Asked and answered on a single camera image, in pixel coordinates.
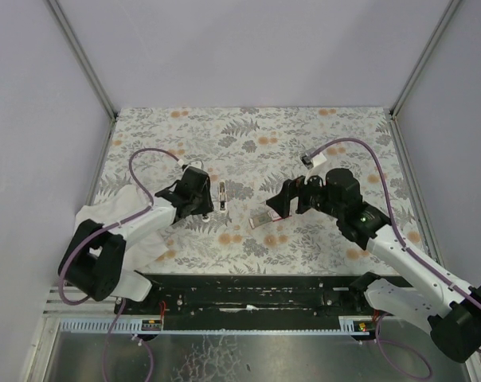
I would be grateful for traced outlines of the red white staple box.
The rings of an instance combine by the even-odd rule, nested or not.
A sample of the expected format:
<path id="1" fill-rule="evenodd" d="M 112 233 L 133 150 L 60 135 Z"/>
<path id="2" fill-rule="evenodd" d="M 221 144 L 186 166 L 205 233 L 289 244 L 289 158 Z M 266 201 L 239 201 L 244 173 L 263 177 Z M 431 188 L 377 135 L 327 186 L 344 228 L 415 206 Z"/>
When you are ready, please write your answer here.
<path id="1" fill-rule="evenodd" d="M 252 229 L 258 228 L 262 225 L 269 224 L 272 222 L 280 221 L 283 217 L 278 215 L 276 212 L 270 210 L 266 212 L 262 212 L 258 215 L 252 216 L 249 218 L 249 224 Z"/>

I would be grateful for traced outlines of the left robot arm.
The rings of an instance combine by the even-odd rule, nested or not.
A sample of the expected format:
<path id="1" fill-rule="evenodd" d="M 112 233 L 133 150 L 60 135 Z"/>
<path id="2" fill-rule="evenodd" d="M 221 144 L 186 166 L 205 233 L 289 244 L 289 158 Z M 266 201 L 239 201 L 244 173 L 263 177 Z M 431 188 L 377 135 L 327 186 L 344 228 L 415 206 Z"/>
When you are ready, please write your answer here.
<path id="1" fill-rule="evenodd" d="M 213 212 L 209 175 L 187 166 L 182 178 L 153 196 L 148 207 L 120 222 L 105 226 L 91 219 L 81 222 L 58 267 L 59 294 L 69 305 L 63 290 L 70 283 L 97 302 L 113 296 L 143 301 L 152 282 L 123 265 L 128 249 L 152 233 L 170 227 L 189 216 L 207 216 Z"/>

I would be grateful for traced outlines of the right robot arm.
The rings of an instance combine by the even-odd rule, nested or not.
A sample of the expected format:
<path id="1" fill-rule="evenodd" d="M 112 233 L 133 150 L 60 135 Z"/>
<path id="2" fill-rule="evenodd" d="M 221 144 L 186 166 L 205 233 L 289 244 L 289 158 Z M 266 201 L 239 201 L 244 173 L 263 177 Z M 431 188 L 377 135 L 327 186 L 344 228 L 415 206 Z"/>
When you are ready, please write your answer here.
<path id="1" fill-rule="evenodd" d="M 390 265 L 415 289 L 400 290 L 370 275 L 362 293 L 371 307 L 428 333 L 455 362 L 463 363 L 481 348 L 481 285 L 472 286 L 401 237 L 387 215 L 363 200 L 350 170 L 286 180 L 266 204 L 287 218 L 292 200 L 298 214 L 314 209 L 335 218 L 345 238 Z"/>

